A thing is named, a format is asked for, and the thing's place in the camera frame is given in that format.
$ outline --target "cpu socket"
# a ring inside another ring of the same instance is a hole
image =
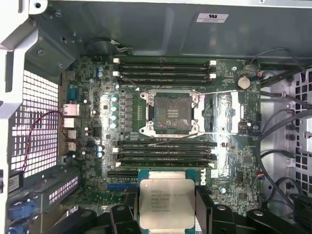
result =
[[[150,137],[183,137],[204,133],[204,96],[192,90],[152,89],[140,94],[146,100],[146,126]]]

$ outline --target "blue connector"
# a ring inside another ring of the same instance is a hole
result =
[[[12,205],[9,209],[8,218],[10,220],[28,218],[36,208],[37,206],[34,201],[26,201],[17,205]]]
[[[107,189],[129,189],[136,187],[137,184],[107,184]]]
[[[26,223],[14,224],[9,227],[8,234],[26,234],[27,233],[27,225]]]

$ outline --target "chip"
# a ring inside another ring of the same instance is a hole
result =
[[[250,156],[244,156],[244,158],[243,158],[243,162],[244,163],[252,163],[253,161],[252,161],[252,157],[250,157]]]
[[[238,194],[238,200],[246,200],[247,194],[246,193],[239,193]]]

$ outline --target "red wire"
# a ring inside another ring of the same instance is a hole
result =
[[[67,139],[70,139],[63,131],[63,127],[64,127],[64,116],[62,114],[62,112],[60,111],[49,111],[45,114],[43,114],[42,116],[40,116],[34,123],[33,125],[31,126],[30,130],[29,130],[29,134],[27,136],[27,142],[26,142],[26,150],[25,150],[25,159],[24,159],[24,164],[23,164],[23,167],[22,167],[22,171],[25,172],[26,171],[26,168],[27,168],[27,160],[28,160],[28,154],[29,154],[29,151],[30,151],[30,138],[31,138],[31,134],[32,132],[35,130],[35,126],[38,122],[40,122],[41,120],[43,120],[44,117],[48,116],[49,114],[53,114],[53,113],[57,113],[61,116],[61,132],[62,134],[67,138]]]

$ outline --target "cable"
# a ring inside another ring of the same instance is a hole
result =
[[[278,110],[276,111],[275,113],[273,113],[273,115],[271,115],[271,117],[268,119],[268,121],[265,123],[265,125],[263,126],[262,128],[262,132],[264,132],[267,128],[267,126],[269,125],[270,121],[275,117],[277,116],[279,113],[282,113],[282,112],[291,112],[292,115],[294,115],[294,110],[293,109],[281,109],[281,110]]]
[[[63,114],[60,112],[60,111],[49,111],[45,114],[43,114],[42,116],[40,116],[39,118],[37,118],[37,120],[32,124],[32,126],[30,127],[30,130],[29,130],[29,134],[27,136],[27,142],[26,142],[26,149],[25,149],[25,159],[24,159],[24,163],[23,163],[23,166],[22,166],[22,171],[25,172],[26,171],[26,168],[27,168],[27,161],[28,161],[28,154],[29,154],[29,151],[30,151],[30,138],[32,136],[32,132],[35,130],[35,126],[38,122],[40,122],[41,120],[43,120],[44,117],[50,115],[50,114],[59,114],[61,116],[61,132],[62,134],[67,138],[67,139],[70,139],[64,132],[63,132],[63,127],[64,127],[64,116]]]
[[[264,158],[266,155],[270,155],[270,154],[274,154],[274,153],[282,154],[288,158],[294,158],[294,155],[287,150],[269,150],[269,151],[267,151],[261,155],[261,159]]]
[[[312,63],[308,63],[308,64],[304,65],[304,68],[305,69],[312,68]],[[262,80],[260,86],[261,86],[261,88],[264,88],[264,87],[267,87],[269,85],[273,85],[273,84],[280,82],[281,80],[284,80],[287,77],[293,76],[299,72],[301,72],[301,70],[299,68],[296,68],[296,69],[293,69],[290,71],[288,70],[288,71],[282,72],[278,75],[275,75],[275,76],[272,76],[272,77],[269,77],[267,79]]]
[[[285,180],[290,180],[296,186],[296,189],[298,190],[298,193],[301,194],[301,195],[303,194],[303,191],[302,191],[302,188],[300,187],[300,185],[294,179],[292,179],[290,177],[281,177],[280,179],[278,179],[276,181],[276,185],[280,186]],[[276,194],[276,189],[273,188],[270,196],[268,197],[268,199],[266,201],[273,200],[273,197],[275,196],[275,194]]]
[[[261,155],[260,152],[258,150],[256,150],[256,159],[258,160],[260,169],[262,171],[262,173],[265,175],[265,177],[267,178],[267,180],[273,185],[273,187],[275,187],[275,189],[281,194],[281,196],[283,197],[283,199],[287,202],[287,204],[293,208],[293,203],[292,201],[286,196],[286,194],[283,193],[283,191],[277,186],[277,184],[275,184],[275,182],[273,181],[273,179],[270,177],[269,173],[267,172],[267,170],[265,169],[262,160],[261,160]]]
[[[266,50],[261,52],[260,54],[257,54],[256,56],[254,56],[251,60],[250,60],[250,65],[253,64],[253,62],[260,56],[270,53],[270,52],[274,52],[274,51],[279,51],[279,50],[284,50],[286,51],[294,60],[294,62],[298,65],[298,67],[301,69],[301,71],[305,72],[306,69],[301,65],[301,63],[296,59],[296,57],[293,55],[293,53],[290,51],[290,49],[288,48],[284,48],[284,47],[279,47],[279,48],[275,48],[275,49],[271,49],[271,50]]]
[[[270,135],[271,133],[275,132],[276,130],[280,129],[281,127],[283,127],[284,125],[293,122],[296,119],[299,118],[305,118],[308,116],[312,115],[312,110],[306,110],[306,111],[302,111],[294,116],[291,116],[289,118],[286,118],[282,121],[280,121],[279,123],[277,123],[276,125],[274,125],[272,128],[270,128],[269,130],[267,130],[266,132],[262,133],[260,135],[260,141],[262,141],[264,138],[266,138],[268,135]]]
[[[147,146],[156,146],[156,145],[160,145],[160,144],[167,144],[167,143],[170,143],[170,142],[173,142],[173,141],[183,140],[185,138],[196,136],[197,134],[198,133],[192,133],[192,134],[189,134],[189,135],[186,135],[186,136],[183,136],[183,137],[179,137],[179,138],[176,138],[176,139],[173,139],[173,140],[166,140],[166,141],[162,141],[162,142],[159,142],[159,143],[148,144]]]
[[[306,102],[304,102],[304,101],[302,101],[300,99],[297,99],[297,98],[295,98],[293,96],[290,96],[288,94],[286,94],[283,97],[283,94],[278,94],[278,93],[269,93],[269,92],[265,92],[265,91],[261,91],[260,93],[263,96],[268,96],[268,97],[271,97],[271,98],[288,98],[288,99],[290,99],[290,100],[294,101],[295,103],[298,103],[298,104],[300,104],[302,106],[305,106],[305,107],[309,106],[309,108],[312,108],[312,104],[306,103]]]

